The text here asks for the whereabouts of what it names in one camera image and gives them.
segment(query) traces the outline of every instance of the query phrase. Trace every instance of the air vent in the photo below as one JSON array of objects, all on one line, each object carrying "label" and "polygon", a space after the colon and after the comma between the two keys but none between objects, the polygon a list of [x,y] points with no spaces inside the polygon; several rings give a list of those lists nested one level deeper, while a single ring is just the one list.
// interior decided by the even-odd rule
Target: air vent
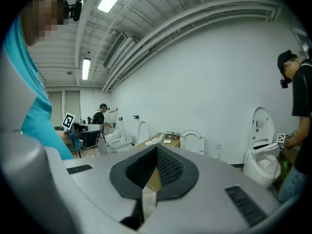
[{"label": "air vent", "polygon": [[90,165],[83,165],[83,166],[76,166],[76,167],[72,167],[72,168],[67,168],[67,171],[69,174],[76,174],[76,173],[80,173],[83,171],[87,171],[92,169],[92,167]]},{"label": "air vent", "polygon": [[122,32],[117,39],[115,40],[113,46],[109,50],[103,66],[107,69],[110,69],[117,58],[121,55],[124,49],[133,41],[135,37],[128,32]]},{"label": "air vent", "polygon": [[229,187],[225,189],[225,192],[228,194],[250,227],[260,223],[267,217],[266,214],[239,186]]}]

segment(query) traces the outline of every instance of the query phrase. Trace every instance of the man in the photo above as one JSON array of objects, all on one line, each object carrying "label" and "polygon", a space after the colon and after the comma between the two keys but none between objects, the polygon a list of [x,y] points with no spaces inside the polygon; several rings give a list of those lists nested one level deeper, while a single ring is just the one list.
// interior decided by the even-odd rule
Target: man
[{"label": "man", "polygon": [[301,145],[295,164],[286,177],[277,199],[281,202],[301,194],[310,175],[312,152],[312,62],[302,61],[290,50],[280,54],[277,66],[284,76],[286,84],[292,82],[293,108],[292,115],[299,117],[299,128],[293,137],[286,139],[285,148]]},{"label": "man", "polygon": [[17,72],[37,95],[23,122],[23,134],[36,138],[43,146],[56,148],[62,159],[73,158],[64,144],[71,145],[71,140],[66,132],[56,132],[52,126],[52,106],[28,47],[49,36],[57,25],[66,24],[68,17],[67,0],[30,0],[13,21],[2,46]]},{"label": "man", "polygon": [[[93,115],[93,124],[101,124],[103,127],[112,127],[111,125],[104,124],[104,113],[107,111],[107,105],[101,104],[99,106],[99,110],[97,110]],[[118,108],[116,110],[112,110],[109,113],[112,114],[114,112],[118,111]]]}]

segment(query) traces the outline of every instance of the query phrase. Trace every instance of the light blue shirt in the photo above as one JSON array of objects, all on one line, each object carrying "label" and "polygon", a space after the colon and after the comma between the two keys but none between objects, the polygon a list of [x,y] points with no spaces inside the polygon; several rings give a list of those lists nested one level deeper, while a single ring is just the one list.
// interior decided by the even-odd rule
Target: light blue shirt
[{"label": "light blue shirt", "polygon": [[16,70],[37,95],[22,125],[23,134],[36,138],[43,146],[56,148],[61,159],[74,158],[52,126],[50,120],[52,106],[38,77],[38,68],[31,60],[25,46],[19,16],[7,32],[3,46]]}]

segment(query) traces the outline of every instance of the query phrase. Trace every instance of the metal ceiling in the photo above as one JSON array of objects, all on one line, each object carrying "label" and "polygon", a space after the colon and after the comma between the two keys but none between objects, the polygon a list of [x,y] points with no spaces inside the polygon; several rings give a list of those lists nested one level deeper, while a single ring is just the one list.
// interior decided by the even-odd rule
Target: metal ceiling
[{"label": "metal ceiling", "polygon": [[[63,26],[63,30],[59,31],[61,33],[57,32],[30,48],[30,55],[46,86],[100,86],[103,90],[110,91],[151,55],[175,39],[211,23],[211,20],[237,18],[238,14],[273,20],[277,18],[276,13],[279,13],[278,6],[270,2],[236,1],[205,6],[191,14],[178,16],[217,0],[118,0],[109,13],[103,13],[97,9],[100,1],[84,0],[78,22],[70,20],[69,25]],[[256,7],[268,4],[272,10]],[[240,6],[240,9],[232,9],[233,6]],[[139,43],[136,46],[142,43],[142,39],[145,42],[121,61],[123,65],[118,70],[116,68],[113,75],[113,71],[106,69],[103,64],[116,38],[124,31],[137,37]],[[141,53],[146,46],[149,46],[148,50]],[[81,79],[84,57],[91,58],[88,80]]]}]

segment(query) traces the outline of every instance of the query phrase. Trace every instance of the toilet lid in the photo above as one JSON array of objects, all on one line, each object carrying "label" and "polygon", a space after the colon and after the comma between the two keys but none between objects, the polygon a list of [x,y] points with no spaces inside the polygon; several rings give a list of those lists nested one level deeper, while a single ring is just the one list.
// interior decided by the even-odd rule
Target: toilet lid
[{"label": "toilet lid", "polygon": [[252,147],[259,148],[272,143],[274,124],[264,107],[257,107],[252,122]]},{"label": "toilet lid", "polygon": [[181,135],[181,148],[204,154],[204,135],[195,130],[187,130]]},{"label": "toilet lid", "polygon": [[137,139],[141,143],[150,138],[150,129],[145,121],[141,121],[137,129]]}]

